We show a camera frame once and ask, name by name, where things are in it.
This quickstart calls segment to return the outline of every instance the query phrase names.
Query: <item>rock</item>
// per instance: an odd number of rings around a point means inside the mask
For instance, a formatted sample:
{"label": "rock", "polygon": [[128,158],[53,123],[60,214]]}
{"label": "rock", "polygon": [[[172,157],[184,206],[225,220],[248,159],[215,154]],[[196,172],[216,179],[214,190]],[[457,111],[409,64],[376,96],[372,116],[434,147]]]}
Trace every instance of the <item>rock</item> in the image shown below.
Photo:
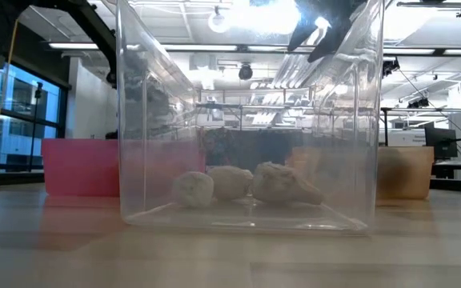
{"label": "rock", "polygon": [[319,190],[290,167],[271,162],[259,164],[253,180],[254,198],[269,203],[305,202],[321,204]]}
{"label": "rock", "polygon": [[249,170],[234,166],[215,167],[207,174],[214,181],[214,196],[223,201],[245,197],[254,178]]}
{"label": "rock", "polygon": [[200,172],[186,172],[177,177],[172,186],[172,194],[177,203],[195,208],[209,206],[213,190],[213,179]]}

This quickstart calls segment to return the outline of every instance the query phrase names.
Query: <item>wooden table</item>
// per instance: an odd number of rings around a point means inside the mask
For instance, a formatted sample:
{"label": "wooden table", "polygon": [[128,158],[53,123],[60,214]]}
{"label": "wooden table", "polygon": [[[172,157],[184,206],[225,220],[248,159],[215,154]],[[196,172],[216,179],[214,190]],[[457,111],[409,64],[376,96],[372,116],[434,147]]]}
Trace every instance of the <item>wooden table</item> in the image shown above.
{"label": "wooden table", "polygon": [[118,199],[0,187],[0,287],[461,287],[461,193],[383,205],[368,237],[153,233]]}

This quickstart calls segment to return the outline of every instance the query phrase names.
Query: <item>clear plastic bin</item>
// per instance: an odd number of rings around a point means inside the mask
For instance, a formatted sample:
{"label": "clear plastic bin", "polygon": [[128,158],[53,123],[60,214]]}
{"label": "clear plastic bin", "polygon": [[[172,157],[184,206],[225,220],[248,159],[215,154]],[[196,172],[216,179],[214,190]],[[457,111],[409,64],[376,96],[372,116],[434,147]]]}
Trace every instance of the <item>clear plastic bin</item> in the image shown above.
{"label": "clear plastic bin", "polygon": [[[119,0],[124,220],[233,230],[367,230],[375,208],[383,0],[367,1],[352,18],[337,51],[307,65],[314,69],[299,90],[198,91],[133,6]],[[258,34],[256,43],[263,39]],[[231,93],[254,99],[219,101]],[[303,122],[299,111],[314,116]],[[205,125],[209,117],[221,125]],[[268,121],[275,126],[264,126]]]}

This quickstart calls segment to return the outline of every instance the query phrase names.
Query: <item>pink container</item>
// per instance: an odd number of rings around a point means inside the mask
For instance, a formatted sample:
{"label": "pink container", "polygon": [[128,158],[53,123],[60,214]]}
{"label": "pink container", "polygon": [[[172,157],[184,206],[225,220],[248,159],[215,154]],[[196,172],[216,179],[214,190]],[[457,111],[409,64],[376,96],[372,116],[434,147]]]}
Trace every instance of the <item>pink container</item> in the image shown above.
{"label": "pink container", "polygon": [[[117,140],[44,139],[42,156],[49,195],[119,197]],[[145,170],[151,176],[146,190],[153,195],[154,206],[170,200],[172,182],[179,175],[205,168],[196,142],[148,141],[146,157]],[[130,173],[142,178],[144,167],[138,152],[134,160],[136,167]]]}
{"label": "pink container", "polygon": [[118,142],[43,139],[46,190],[54,196],[118,197]]}

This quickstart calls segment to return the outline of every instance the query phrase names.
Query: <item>computer monitor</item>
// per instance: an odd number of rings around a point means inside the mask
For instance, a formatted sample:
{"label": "computer monitor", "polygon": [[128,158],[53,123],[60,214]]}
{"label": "computer monitor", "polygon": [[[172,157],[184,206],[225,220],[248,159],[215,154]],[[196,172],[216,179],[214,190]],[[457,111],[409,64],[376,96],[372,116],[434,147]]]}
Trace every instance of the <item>computer monitor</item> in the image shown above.
{"label": "computer monitor", "polygon": [[458,157],[456,142],[456,131],[450,129],[438,129],[424,127],[426,146],[434,147],[435,159],[449,159]]}

